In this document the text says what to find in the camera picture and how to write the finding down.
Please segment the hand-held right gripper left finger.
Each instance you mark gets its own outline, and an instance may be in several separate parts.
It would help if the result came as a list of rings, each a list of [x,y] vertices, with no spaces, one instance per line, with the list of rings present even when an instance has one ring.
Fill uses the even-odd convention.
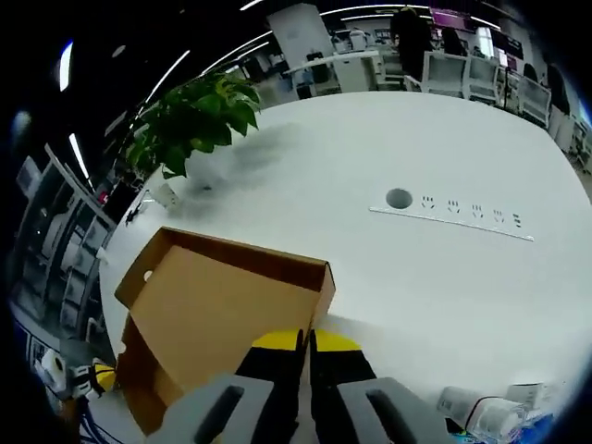
[[[297,429],[305,358],[302,330],[253,342],[233,374],[184,395],[167,408],[161,443],[288,443]]]

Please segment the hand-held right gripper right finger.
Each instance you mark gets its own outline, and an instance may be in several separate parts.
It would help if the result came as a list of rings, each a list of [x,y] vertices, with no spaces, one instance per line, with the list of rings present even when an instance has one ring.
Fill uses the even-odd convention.
[[[444,416],[392,377],[376,376],[360,345],[310,334],[311,409],[321,443],[450,443]]]

